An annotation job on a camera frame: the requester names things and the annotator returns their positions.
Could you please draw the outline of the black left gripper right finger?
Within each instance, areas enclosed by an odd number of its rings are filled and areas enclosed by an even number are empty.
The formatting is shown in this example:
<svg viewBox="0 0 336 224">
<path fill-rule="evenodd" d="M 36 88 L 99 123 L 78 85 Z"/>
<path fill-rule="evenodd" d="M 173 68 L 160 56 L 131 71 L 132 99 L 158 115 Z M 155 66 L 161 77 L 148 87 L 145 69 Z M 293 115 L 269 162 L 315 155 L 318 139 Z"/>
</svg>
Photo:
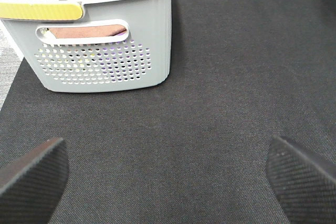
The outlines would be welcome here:
<svg viewBox="0 0 336 224">
<path fill-rule="evenodd" d="M 335 223 L 335 164 L 290 138 L 273 135 L 266 174 L 290 223 Z"/>
</svg>

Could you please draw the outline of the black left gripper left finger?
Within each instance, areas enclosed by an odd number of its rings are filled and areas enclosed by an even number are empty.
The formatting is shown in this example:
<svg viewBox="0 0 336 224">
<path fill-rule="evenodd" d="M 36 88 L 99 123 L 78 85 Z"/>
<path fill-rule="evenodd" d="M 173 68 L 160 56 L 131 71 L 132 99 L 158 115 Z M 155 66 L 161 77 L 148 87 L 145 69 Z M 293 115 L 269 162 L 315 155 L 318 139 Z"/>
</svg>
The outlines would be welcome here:
<svg viewBox="0 0 336 224">
<path fill-rule="evenodd" d="M 52 138 L 1 169 L 1 223 L 49 223 L 69 177 L 67 144 Z"/>
</svg>

